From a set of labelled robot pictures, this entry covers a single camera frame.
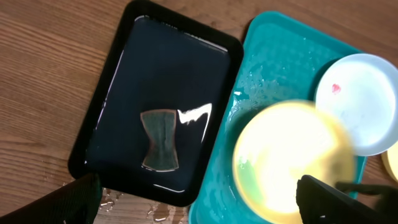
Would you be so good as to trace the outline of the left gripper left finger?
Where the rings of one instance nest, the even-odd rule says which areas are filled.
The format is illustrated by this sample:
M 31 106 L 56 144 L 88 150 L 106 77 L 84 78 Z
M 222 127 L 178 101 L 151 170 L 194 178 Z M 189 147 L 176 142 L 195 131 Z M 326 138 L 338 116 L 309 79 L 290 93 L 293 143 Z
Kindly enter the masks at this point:
M 1 217 L 2 224 L 93 223 L 103 196 L 100 178 L 87 174 Z

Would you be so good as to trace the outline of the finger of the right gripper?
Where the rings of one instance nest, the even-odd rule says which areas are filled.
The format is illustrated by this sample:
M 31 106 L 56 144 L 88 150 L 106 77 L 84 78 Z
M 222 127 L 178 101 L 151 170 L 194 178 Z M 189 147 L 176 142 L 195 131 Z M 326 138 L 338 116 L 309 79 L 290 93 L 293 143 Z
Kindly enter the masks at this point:
M 342 192 L 358 192 L 365 195 L 379 195 L 375 211 L 383 215 L 397 215 L 397 188 L 388 185 L 352 184 L 337 182 L 336 188 Z

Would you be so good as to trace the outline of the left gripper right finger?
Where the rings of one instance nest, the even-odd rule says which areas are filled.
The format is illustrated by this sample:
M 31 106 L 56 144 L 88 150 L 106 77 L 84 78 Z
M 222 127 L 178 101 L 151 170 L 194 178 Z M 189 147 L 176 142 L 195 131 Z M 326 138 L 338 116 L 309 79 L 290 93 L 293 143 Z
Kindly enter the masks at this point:
M 310 223 L 397 223 L 397 215 L 383 215 L 367 205 L 312 177 L 297 182 L 296 203 L 304 224 Z

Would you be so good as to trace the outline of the green plate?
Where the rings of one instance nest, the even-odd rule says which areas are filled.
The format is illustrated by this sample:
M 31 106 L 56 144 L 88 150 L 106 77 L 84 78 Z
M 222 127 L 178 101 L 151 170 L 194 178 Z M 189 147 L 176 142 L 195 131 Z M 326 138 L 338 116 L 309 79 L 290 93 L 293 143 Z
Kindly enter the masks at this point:
M 353 182 L 356 159 L 337 119 L 309 101 L 283 101 L 244 127 L 232 170 L 238 193 L 255 214 L 271 223 L 301 223 L 298 180 L 311 175 L 332 187 Z
M 382 153 L 381 158 L 387 173 L 397 182 L 397 151 L 389 149 Z

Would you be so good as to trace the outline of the light blue plate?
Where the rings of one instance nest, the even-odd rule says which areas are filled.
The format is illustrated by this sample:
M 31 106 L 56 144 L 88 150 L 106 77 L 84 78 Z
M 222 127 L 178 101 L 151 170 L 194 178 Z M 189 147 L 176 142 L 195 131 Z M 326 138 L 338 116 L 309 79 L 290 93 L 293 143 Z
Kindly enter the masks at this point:
M 397 67 L 373 54 L 333 63 L 315 92 L 318 109 L 334 116 L 358 156 L 374 156 L 397 142 Z

